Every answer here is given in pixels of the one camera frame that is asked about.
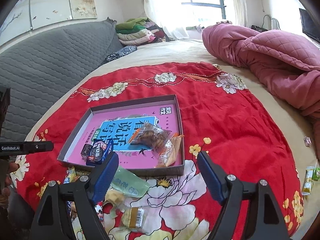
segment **beige bedsheet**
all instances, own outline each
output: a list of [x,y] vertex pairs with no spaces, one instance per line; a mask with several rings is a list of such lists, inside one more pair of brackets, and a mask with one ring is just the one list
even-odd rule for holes
[[[223,61],[210,55],[203,46],[202,41],[199,40],[180,40],[140,46],[136,52],[101,66],[56,102],[33,127],[26,140],[32,140],[44,121],[63,104],[72,92],[91,77],[132,66],[156,65],[165,62],[185,63],[200,61],[219,64],[223,71],[236,74],[244,80],[248,89],[261,101],[286,137],[292,150],[302,185],[305,168],[316,163],[315,150],[312,147],[306,147],[303,142],[304,136],[312,138],[311,125],[293,107],[268,93],[265,86],[260,84],[249,70],[226,65]],[[320,192],[319,184],[315,183],[311,196],[308,200],[305,200],[304,218],[298,232],[292,237],[293,240],[302,238],[320,210],[320,198],[317,197]]]

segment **window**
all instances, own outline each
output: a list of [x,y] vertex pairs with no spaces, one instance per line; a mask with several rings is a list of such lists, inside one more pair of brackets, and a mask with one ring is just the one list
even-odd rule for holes
[[226,19],[224,0],[181,0],[187,26],[208,26]]

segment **gray cardboard tray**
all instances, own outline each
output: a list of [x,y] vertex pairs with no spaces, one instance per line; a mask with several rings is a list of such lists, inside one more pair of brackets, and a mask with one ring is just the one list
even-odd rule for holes
[[[135,109],[135,108],[142,108],[148,106],[161,106],[166,104],[173,104],[176,107],[177,113],[177,121],[178,121],[178,130],[180,134],[183,134],[182,124],[181,124],[181,116],[179,110],[179,104],[176,95],[166,95],[166,96],[158,96],[158,97],[150,97],[150,98],[141,98],[141,99],[134,99],[128,100],[123,102],[111,103],[107,105],[95,106],[88,109],[88,111],[84,114],[84,116],[80,119],[78,124],[75,126],[73,131],[71,132],[70,136],[66,140],[65,144],[63,145],[60,154],[58,156],[58,160],[68,165],[73,165],[76,168],[84,169],[84,170],[92,170],[94,166],[86,166],[86,165],[79,165],[76,163],[70,163],[66,161],[68,155],[71,154],[71,150],[78,140],[80,139],[81,135],[83,134],[87,124],[90,122],[90,119],[95,114],[98,113],[106,113],[111,111],[120,111],[120,110],[127,110],[127,109]],[[129,171],[133,172],[137,176],[168,176],[168,175],[183,175],[184,173],[184,140],[182,138],[180,144],[180,154],[181,154],[181,165],[176,166],[169,166],[164,168],[148,168],[148,169],[128,169]]]

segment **blue gripper pad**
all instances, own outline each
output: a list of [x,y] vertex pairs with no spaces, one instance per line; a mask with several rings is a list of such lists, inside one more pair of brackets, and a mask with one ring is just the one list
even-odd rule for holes
[[101,165],[97,165],[93,172],[90,174],[91,182],[93,184],[93,192],[88,193],[88,198],[96,204],[99,201],[103,201],[107,193],[107,190],[113,180],[114,175],[119,166],[119,157],[115,152],[108,154],[107,158]]
[[221,184],[221,179],[218,178],[217,174],[214,172],[212,165],[210,165],[209,161],[205,157],[207,153],[200,152],[197,157],[197,164],[200,169],[201,175],[206,183],[211,197],[218,201],[220,205],[223,205],[225,199],[227,198],[227,188],[226,184]]

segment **television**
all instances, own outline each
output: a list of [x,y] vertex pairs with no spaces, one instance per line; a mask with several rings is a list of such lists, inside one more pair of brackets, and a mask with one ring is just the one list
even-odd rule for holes
[[320,42],[320,29],[317,28],[308,12],[299,8],[302,23],[302,32],[308,37]]

